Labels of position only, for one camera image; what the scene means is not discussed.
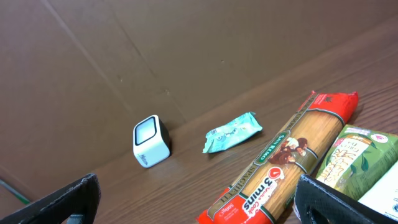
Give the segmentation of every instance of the small white box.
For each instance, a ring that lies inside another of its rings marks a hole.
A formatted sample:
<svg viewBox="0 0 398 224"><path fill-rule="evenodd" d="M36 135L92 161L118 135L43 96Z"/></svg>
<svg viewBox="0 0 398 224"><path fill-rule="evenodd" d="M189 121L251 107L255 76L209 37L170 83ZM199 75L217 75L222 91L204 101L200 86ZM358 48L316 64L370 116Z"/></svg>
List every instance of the small white box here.
<svg viewBox="0 0 398 224"><path fill-rule="evenodd" d="M132 132L132 152L138 162L149 168L170 155L170 136L157 115L138 123Z"/></svg>

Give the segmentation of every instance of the snack package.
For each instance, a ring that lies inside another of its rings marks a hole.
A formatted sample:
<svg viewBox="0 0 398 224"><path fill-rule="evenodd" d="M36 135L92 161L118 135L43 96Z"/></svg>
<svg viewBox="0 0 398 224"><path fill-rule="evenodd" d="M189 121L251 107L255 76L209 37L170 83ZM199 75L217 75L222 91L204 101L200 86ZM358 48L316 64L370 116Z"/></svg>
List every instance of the snack package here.
<svg viewBox="0 0 398 224"><path fill-rule="evenodd" d="M228 124L209 131L203 153L227 150L261 131L262 127L253 115L253 112L244 113Z"/></svg>
<svg viewBox="0 0 398 224"><path fill-rule="evenodd" d="M398 162L358 202L398 222Z"/></svg>
<svg viewBox="0 0 398 224"><path fill-rule="evenodd" d="M301 174L311 173L353 114L358 94L314 91L255 160L197 220L274 223L292 200Z"/></svg>
<svg viewBox="0 0 398 224"><path fill-rule="evenodd" d="M360 199L398 160L398 136L346 125L333 143L317 180Z"/></svg>

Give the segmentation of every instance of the wooden floor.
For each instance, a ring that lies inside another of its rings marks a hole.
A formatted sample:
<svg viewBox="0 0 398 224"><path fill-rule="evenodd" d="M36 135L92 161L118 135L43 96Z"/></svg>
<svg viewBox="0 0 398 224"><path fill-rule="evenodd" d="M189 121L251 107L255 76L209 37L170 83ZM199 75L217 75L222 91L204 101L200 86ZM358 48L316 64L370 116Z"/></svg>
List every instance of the wooden floor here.
<svg viewBox="0 0 398 224"><path fill-rule="evenodd" d="M96 223L194 223L259 154L311 90L359 92L350 123L398 134L398 17L266 82L171 132L172 155L142 168L131 152L94 170ZM263 131L228 151L202 154L205 134L247 112ZM279 223L298 223L291 208Z"/></svg>

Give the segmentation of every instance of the spaghetti package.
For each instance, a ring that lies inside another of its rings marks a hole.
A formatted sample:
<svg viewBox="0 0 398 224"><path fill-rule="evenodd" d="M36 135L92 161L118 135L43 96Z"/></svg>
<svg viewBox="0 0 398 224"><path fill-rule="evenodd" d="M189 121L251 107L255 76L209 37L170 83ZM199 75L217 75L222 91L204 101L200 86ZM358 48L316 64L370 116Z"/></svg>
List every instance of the spaghetti package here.
<svg viewBox="0 0 398 224"><path fill-rule="evenodd" d="M314 170L357 104L356 92L313 91L198 222L274 223L292 200L300 175Z"/></svg>

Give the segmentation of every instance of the candy wrapper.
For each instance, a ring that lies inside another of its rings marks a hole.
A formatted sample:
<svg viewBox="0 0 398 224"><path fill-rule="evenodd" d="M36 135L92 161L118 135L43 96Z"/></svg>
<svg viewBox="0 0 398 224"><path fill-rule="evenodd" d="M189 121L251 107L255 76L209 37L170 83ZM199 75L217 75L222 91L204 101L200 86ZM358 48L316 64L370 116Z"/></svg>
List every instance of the candy wrapper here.
<svg viewBox="0 0 398 224"><path fill-rule="evenodd" d="M203 153L213 153L227 150L262 130L254 118L255 113L247 112L235 118L228 124L209 131Z"/></svg>

